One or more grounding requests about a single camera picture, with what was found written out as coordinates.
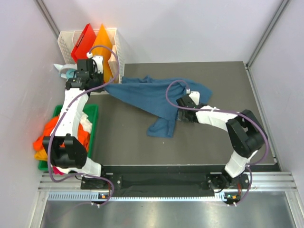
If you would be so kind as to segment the blue t-shirt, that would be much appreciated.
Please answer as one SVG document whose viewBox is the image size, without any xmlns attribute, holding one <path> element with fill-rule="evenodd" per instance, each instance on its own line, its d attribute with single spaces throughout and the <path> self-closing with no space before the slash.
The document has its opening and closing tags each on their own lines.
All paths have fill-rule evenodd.
<svg viewBox="0 0 304 228">
<path fill-rule="evenodd" d="M 142 79 L 123 77 L 120 84 L 109 84 L 105 90 L 112 97 L 157 116 L 147 130 L 148 136 L 172 138 L 178 108 L 169 104 L 166 91 L 169 89 L 168 98 L 176 105 L 176 100 L 186 94 L 187 88 L 199 92 L 201 103 L 208 103 L 212 96 L 209 88 L 191 79 L 154 79 L 150 76 Z"/>
</svg>

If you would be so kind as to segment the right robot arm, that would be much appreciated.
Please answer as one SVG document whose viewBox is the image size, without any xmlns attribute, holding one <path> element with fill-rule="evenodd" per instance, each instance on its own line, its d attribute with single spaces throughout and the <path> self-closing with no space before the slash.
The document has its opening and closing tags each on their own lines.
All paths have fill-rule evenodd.
<svg viewBox="0 0 304 228">
<path fill-rule="evenodd" d="M 228 133 L 233 153 L 224 167 L 221 180 L 225 187 L 233 188 L 238 184 L 239 176 L 245 171 L 246 165 L 268 137 L 250 110 L 227 113 L 193 99 L 191 95 L 184 95 L 176 100 L 180 106 L 179 118 L 191 123 L 214 126 Z"/>
</svg>

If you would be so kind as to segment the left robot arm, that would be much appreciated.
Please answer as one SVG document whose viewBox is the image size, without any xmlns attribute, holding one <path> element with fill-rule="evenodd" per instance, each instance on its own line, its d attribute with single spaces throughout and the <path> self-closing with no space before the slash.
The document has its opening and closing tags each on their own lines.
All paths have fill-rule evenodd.
<svg viewBox="0 0 304 228">
<path fill-rule="evenodd" d="M 49 169 L 86 175 L 97 188 L 105 187 L 108 177 L 102 174 L 102 165 L 88 157 L 85 146 L 80 142 L 78 127 L 90 89 L 104 83 L 103 61 L 102 56 L 96 56 L 80 59 L 74 65 L 76 70 L 66 81 L 65 99 L 58 121 L 50 135 L 42 140 Z"/>
</svg>

